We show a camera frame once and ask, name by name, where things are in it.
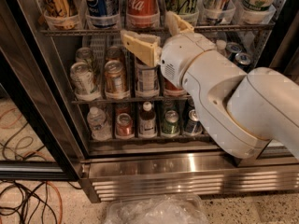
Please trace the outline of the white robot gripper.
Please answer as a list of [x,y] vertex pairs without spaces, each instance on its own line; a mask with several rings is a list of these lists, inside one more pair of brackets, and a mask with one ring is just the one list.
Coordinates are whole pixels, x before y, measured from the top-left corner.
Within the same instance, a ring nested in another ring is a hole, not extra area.
[[145,65],[155,67],[160,62],[164,78],[181,88],[190,63],[202,53],[215,50],[216,45],[205,36],[194,33],[194,27],[172,11],[165,13],[165,27],[173,36],[165,41],[163,48],[159,36],[127,30],[121,30],[121,42]]

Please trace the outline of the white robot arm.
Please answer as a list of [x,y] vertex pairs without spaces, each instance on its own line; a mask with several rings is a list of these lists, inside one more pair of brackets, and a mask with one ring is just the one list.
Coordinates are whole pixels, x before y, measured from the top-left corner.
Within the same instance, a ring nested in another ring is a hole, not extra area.
[[270,141],[299,158],[299,88],[279,72],[259,67],[245,72],[218,53],[216,45],[173,12],[166,14],[171,36],[122,30],[121,42],[147,66],[193,99],[200,122],[227,153],[249,158]]

